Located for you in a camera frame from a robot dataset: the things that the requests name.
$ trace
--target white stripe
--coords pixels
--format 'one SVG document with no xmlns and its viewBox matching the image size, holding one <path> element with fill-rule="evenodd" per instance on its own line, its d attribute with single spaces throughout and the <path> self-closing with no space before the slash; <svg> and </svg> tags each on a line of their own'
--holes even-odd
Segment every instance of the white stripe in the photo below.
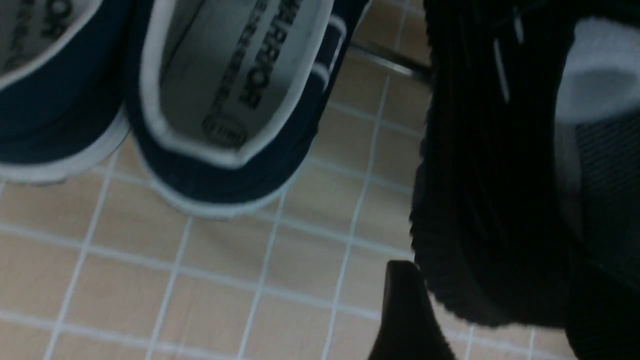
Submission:
<svg viewBox="0 0 640 360">
<path fill-rule="evenodd" d="M 504 63 L 502 62 L 502 53 L 500 51 L 500 42 L 498 39 L 493 39 L 493 55 L 495 56 L 495 66 L 498 69 L 498 77 L 500 77 L 502 96 L 504 97 L 504 102 L 508 104 L 511 99 L 511 93 L 509 92 L 507 74 L 504 72 Z"/>
<path fill-rule="evenodd" d="M 522 18 L 520 18 L 520 11 L 518 8 L 513 8 L 513 29 L 516 32 L 516 37 L 520 44 L 524 44 L 524 26 L 522 26 Z"/>
<path fill-rule="evenodd" d="M 327 86 L 329 86 L 329 79 L 331 78 L 329 69 L 327 69 L 323 64 L 315 62 L 313 66 L 311 66 L 311 73 L 318 75 L 323 80 L 323 91 L 325 91 Z"/>
<path fill-rule="evenodd" d="M 336 15 L 331 15 L 329 17 L 329 26 L 333 26 L 338 31 L 340 31 L 340 35 L 342 38 L 347 37 L 347 25 L 344 23 L 341 17 Z"/>
</svg>

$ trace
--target black sneaker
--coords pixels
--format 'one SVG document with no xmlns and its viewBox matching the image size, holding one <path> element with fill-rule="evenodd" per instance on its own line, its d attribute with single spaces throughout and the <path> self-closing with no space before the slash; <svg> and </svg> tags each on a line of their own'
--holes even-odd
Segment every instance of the black sneaker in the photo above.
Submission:
<svg viewBox="0 0 640 360">
<path fill-rule="evenodd" d="M 563 327 L 584 257 L 575 249 L 619 274 L 635 263 L 638 275 L 640 6 L 425 9 L 435 79 L 411 215 L 416 262 L 460 318 Z"/>
</svg>

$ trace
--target black object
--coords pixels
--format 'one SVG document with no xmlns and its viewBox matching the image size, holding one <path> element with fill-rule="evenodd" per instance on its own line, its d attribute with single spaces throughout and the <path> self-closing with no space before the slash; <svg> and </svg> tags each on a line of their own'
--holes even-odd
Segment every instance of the black object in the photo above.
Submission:
<svg viewBox="0 0 640 360">
<path fill-rule="evenodd" d="M 557 200 L 552 135 L 569 2 L 514 1 L 524 45 L 510 6 L 474 3 L 425 1 L 435 78 L 411 214 L 415 260 L 460 318 L 561 327 L 574 240 Z"/>
<path fill-rule="evenodd" d="M 369 360 L 455 360 L 415 265 L 389 261 L 382 323 Z"/>
<path fill-rule="evenodd" d="M 566 328 L 580 359 L 640 359 L 640 115 L 572 129 L 578 227 L 561 208 L 554 144 L 576 24 L 597 16 L 640 27 L 640 3 L 425 0 L 425 9 L 433 98 L 411 221 L 429 291 L 479 325 Z"/>
</svg>

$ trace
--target canvas sneaker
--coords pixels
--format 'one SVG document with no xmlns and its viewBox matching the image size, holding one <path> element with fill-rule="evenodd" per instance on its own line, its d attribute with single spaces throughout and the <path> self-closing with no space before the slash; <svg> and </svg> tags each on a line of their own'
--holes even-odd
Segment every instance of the canvas sneaker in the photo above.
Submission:
<svg viewBox="0 0 640 360">
<path fill-rule="evenodd" d="M 128 0 L 0 2 L 0 179 L 51 183 L 111 154 L 128 126 Z"/>
<path fill-rule="evenodd" d="M 141 0 L 129 121 L 157 193 L 231 217 L 294 179 L 367 0 Z"/>
</svg>

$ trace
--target shoe insole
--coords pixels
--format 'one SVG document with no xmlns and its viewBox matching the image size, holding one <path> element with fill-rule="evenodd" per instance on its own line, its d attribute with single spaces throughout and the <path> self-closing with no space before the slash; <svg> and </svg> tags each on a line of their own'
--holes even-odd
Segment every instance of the shoe insole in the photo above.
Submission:
<svg viewBox="0 0 640 360">
<path fill-rule="evenodd" d="M 296 80 L 320 0 L 181 0 L 165 45 L 161 107 L 189 140 L 239 148 Z"/>
<path fill-rule="evenodd" d="M 42 54 L 100 0 L 0 1 L 0 76 Z"/>
</svg>

